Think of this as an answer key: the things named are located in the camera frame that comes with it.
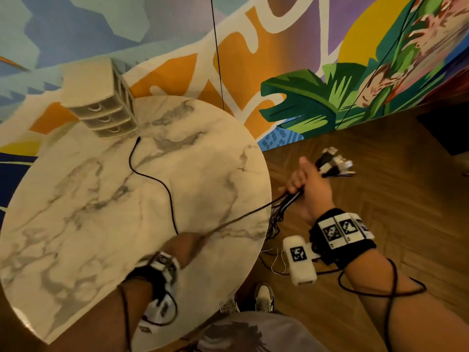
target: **white storage drawer organizer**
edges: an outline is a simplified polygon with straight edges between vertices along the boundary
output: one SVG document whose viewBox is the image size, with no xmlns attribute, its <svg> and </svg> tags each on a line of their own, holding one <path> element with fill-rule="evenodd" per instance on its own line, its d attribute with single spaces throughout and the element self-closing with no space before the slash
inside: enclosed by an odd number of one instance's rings
<svg viewBox="0 0 469 352">
<path fill-rule="evenodd" d="M 138 128 L 134 97 L 110 58 L 64 66 L 62 106 L 102 139 Z"/>
</svg>

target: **person's left arm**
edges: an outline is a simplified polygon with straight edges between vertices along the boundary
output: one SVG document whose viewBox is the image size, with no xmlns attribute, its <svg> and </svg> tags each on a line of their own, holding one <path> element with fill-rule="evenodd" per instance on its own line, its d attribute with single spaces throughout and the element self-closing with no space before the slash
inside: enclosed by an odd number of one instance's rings
<svg viewBox="0 0 469 352">
<path fill-rule="evenodd" d="M 159 251 L 175 257 L 185 268 L 200 252 L 205 237 L 195 233 L 182 233 L 167 241 Z M 142 279 L 130 279 L 121 284 L 127 300 L 131 337 L 148 304 L 152 301 L 153 287 Z M 61 334 L 45 352 L 57 351 L 126 351 L 126 322 L 122 297 L 113 290 L 89 312 Z"/>
</svg>

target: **painted wall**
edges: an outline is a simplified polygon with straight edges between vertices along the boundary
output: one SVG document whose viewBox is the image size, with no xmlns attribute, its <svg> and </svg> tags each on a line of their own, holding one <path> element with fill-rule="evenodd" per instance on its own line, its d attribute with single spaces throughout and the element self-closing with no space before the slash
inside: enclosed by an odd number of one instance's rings
<svg viewBox="0 0 469 352">
<path fill-rule="evenodd" d="M 110 56 L 136 97 L 212 103 L 267 150 L 467 90 L 468 25 L 469 0 L 0 0 L 0 223 L 76 123 L 64 63 Z"/>
</svg>

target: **round table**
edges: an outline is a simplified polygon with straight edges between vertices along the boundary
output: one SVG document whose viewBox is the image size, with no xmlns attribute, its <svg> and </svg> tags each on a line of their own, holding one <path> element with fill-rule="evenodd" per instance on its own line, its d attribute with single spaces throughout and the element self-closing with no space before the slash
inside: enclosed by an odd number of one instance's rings
<svg viewBox="0 0 469 352">
<path fill-rule="evenodd" d="M 0 236 L 0 278 L 11 306 L 46 343 L 108 295 L 173 229 L 204 232 L 271 200 L 266 162 L 232 116 L 177 96 L 136 100 L 137 132 L 100 140 L 76 124 L 38 158 L 13 196 Z M 179 276 L 179 315 L 155 334 L 137 329 L 135 351 L 171 343 L 234 294 L 262 247 L 266 208 L 213 235 Z"/>
</svg>

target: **shoe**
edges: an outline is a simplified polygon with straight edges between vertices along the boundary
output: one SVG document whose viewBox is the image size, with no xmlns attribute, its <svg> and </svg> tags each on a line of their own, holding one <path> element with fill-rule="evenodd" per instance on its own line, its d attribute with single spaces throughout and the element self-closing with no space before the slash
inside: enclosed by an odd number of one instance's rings
<svg viewBox="0 0 469 352">
<path fill-rule="evenodd" d="M 272 288 L 265 284 L 259 283 L 256 287 L 256 307 L 255 310 L 261 313 L 271 313 L 274 309 L 274 296 Z"/>
<path fill-rule="evenodd" d="M 239 313 L 238 304 L 236 303 L 235 296 L 228 299 L 228 301 L 220 308 L 220 312 L 228 315 Z"/>
</svg>

